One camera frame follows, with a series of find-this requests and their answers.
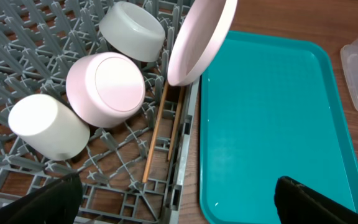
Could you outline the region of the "wooden chopstick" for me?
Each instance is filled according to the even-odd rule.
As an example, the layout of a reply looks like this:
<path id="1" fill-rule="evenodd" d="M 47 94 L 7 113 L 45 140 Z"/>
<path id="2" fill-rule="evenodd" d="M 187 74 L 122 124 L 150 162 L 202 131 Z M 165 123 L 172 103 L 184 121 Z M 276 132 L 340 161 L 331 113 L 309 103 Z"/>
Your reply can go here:
<path id="1" fill-rule="evenodd" d="M 177 129 L 178 129 L 178 125 L 180 123 L 181 109 L 183 106 L 184 95 L 185 95 L 185 87 L 182 86 L 180 88 L 177 108 L 176 108 L 176 112 L 175 112 L 175 119 L 173 122 L 173 129 L 172 129 L 172 134 L 171 134 L 171 138 L 170 138 L 170 147 L 169 147 L 168 156 L 167 156 L 168 161 L 172 158 L 172 152 L 173 152 L 174 143 L 175 143 L 175 136 L 177 135 Z"/>
<path id="2" fill-rule="evenodd" d="M 156 145 L 156 142 L 157 142 L 158 131 L 159 131 L 162 115 L 163 115 L 163 107 L 164 107 L 164 104 L 165 104 L 165 101 L 166 101 L 168 89 L 169 89 L 169 84 L 168 84 L 168 82 L 165 82 L 162 97 L 161 97 L 160 104 L 159 104 L 159 107 L 158 107 L 158 113 L 157 113 L 157 117 L 156 117 L 154 131 L 153 131 L 152 139 L 151 139 L 151 142 L 150 142 L 147 162 L 145 164 L 144 175 L 143 175 L 143 178 L 142 178 L 143 183 L 147 183 L 148 178 L 149 178 L 149 174 L 150 174 L 150 169 L 152 167 L 153 154 L 154 154 L 155 145 Z"/>

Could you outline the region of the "white round plate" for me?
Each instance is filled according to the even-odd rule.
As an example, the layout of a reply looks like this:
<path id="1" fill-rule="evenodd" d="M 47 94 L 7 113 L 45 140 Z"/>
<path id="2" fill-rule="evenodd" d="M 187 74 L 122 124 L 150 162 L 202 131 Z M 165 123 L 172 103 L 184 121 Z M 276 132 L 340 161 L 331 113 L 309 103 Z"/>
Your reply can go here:
<path id="1" fill-rule="evenodd" d="M 171 86 L 194 82 L 221 48 L 236 13 L 237 0 L 195 0 L 173 46 L 167 80 Z"/>

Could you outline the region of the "white cup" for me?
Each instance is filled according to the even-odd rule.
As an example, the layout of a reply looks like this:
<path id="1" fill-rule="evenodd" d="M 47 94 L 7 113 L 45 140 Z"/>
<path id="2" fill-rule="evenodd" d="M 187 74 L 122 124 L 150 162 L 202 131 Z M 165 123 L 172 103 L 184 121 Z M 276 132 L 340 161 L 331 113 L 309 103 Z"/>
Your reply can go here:
<path id="1" fill-rule="evenodd" d="M 8 116 L 13 133 L 53 161 L 78 155 L 87 145 L 90 128 L 67 106 L 46 94 L 18 101 Z"/>

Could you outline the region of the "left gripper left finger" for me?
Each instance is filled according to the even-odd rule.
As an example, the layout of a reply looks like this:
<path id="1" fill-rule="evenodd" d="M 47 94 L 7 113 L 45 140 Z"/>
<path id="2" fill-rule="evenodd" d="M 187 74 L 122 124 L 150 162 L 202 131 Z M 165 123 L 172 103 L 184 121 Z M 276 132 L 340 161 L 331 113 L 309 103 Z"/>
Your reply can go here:
<path id="1" fill-rule="evenodd" d="M 0 208 L 0 224 L 73 224 L 82 198 L 80 176 L 67 174 Z"/>

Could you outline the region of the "pink bowl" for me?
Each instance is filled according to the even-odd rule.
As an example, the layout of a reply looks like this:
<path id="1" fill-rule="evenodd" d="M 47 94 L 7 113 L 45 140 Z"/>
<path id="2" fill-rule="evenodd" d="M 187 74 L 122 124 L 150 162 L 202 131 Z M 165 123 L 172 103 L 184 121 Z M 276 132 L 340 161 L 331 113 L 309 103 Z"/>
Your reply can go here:
<path id="1" fill-rule="evenodd" d="M 136 114 L 145 100 L 145 82 L 137 65 L 114 52 L 88 55 L 69 69 L 70 106 L 85 122 L 113 128 Z"/>

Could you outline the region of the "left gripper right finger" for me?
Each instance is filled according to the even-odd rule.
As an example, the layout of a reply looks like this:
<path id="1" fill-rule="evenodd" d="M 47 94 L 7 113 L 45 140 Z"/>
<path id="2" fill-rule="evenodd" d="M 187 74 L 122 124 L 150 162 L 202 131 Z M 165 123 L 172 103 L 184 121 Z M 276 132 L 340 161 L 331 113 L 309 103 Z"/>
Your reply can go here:
<path id="1" fill-rule="evenodd" d="M 358 224 L 358 213 L 288 176 L 277 180 L 274 203 L 282 224 Z"/>

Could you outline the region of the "grey bowl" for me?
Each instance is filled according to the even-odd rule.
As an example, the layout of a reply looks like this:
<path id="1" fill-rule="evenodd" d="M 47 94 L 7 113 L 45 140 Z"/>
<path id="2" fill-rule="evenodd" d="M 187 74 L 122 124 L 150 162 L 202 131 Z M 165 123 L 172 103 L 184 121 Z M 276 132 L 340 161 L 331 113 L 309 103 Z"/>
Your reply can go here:
<path id="1" fill-rule="evenodd" d="M 165 40 L 165 30 L 153 15 L 125 1 L 110 8 L 99 30 L 115 49 L 142 62 L 156 61 Z"/>

